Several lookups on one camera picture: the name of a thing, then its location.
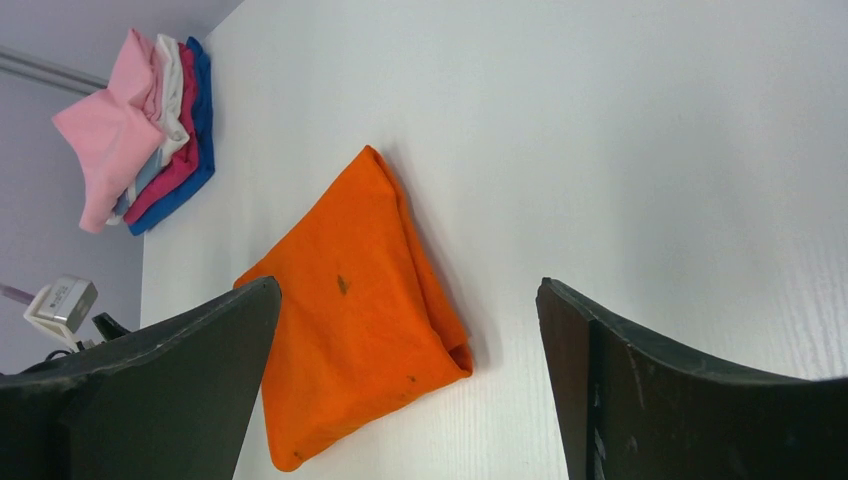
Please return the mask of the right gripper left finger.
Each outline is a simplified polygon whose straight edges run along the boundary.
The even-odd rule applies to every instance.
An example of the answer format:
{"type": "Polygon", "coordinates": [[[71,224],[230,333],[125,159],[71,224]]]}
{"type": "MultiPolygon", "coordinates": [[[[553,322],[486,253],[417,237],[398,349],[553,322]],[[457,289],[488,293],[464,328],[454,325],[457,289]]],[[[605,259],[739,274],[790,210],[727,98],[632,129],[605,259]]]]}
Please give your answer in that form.
{"type": "Polygon", "coordinates": [[[5,479],[229,479],[277,325],[271,277],[1,379],[5,479]]]}

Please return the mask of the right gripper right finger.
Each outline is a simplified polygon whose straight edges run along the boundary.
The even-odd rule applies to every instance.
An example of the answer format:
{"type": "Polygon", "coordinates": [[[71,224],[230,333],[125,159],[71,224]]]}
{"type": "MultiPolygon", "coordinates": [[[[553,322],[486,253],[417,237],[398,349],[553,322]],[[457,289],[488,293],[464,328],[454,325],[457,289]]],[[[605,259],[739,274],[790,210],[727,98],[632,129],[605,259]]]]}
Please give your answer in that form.
{"type": "Polygon", "coordinates": [[[847,382],[733,363],[542,280],[540,333],[572,479],[843,479],[847,382]]]}

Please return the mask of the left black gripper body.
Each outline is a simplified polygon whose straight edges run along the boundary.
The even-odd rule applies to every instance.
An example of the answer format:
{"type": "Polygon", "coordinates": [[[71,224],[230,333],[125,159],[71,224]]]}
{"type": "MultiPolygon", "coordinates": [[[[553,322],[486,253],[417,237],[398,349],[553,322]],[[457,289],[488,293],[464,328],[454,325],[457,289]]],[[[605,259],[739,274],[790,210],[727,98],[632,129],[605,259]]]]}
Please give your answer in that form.
{"type": "Polygon", "coordinates": [[[131,330],[118,323],[108,313],[101,313],[94,316],[92,318],[92,322],[106,342],[124,337],[131,333],[131,330]]]}

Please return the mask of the orange t shirt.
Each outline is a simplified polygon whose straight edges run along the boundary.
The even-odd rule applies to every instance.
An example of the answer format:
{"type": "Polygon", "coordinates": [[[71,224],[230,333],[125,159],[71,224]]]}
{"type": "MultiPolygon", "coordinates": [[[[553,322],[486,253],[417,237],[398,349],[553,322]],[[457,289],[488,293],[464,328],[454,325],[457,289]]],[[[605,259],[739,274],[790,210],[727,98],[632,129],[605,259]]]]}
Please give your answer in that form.
{"type": "Polygon", "coordinates": [[[280,471],[473,373],[468,335],[406,193],[372,147],[238,284],[262,277],[282,293],[261,385],[280,471]]]}

